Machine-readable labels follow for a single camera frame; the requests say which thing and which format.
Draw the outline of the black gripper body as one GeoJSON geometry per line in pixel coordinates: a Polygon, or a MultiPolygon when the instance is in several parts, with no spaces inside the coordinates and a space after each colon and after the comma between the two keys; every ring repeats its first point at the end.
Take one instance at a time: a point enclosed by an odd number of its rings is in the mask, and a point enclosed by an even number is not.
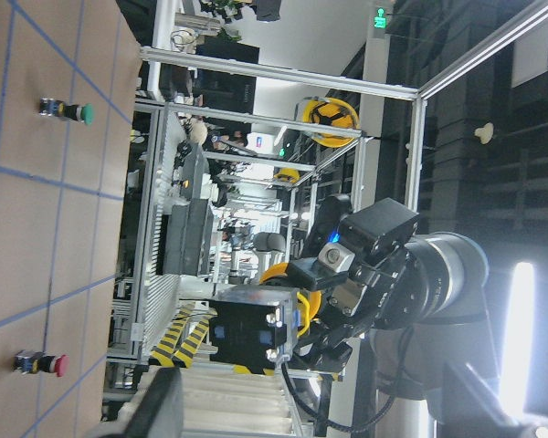
{"type": "Polygon", "coordinates": [[[404,248],[355,258],[338,272],[315,257],[296,262],[296,286],[321,293],[314,325],[296,347],[296,367],[339,372],[352,355],[347,339],[369,329],[401,329],[419,313],[420,298],[410,285],[415,259],[404,248]]]}

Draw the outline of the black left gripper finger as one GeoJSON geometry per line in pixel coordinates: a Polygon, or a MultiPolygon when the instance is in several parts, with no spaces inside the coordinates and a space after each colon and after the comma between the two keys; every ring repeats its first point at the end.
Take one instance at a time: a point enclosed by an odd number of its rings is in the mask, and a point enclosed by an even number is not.
{"type": "Polygon", "coordinates": [[[184,394],[179,368],[160,368],[121,437],[180,437],[184,394]]]}

